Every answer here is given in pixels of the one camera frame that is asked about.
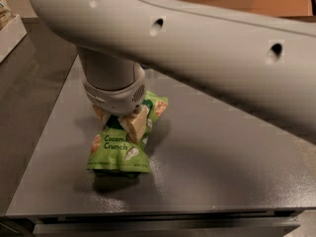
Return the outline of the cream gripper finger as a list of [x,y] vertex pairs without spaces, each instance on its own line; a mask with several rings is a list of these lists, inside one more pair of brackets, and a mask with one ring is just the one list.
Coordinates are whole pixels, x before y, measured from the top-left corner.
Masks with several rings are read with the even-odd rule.
[[100,119],[102,125],[106,125],[111,115],[97,106],[93,106],[93,110]]
[[133,143],[138,143],[145,133],[148,108],[139,106],[133,113],[118,118],[119,125],[127,133],[127,138]]

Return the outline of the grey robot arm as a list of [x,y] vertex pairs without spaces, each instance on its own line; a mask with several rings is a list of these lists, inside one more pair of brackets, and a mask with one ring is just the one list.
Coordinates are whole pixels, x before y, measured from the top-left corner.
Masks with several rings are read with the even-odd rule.
[[179,0],[31,0],[74,43],[90,101],[115,115],[155,69],[308,141],[316,136],[314,24]]

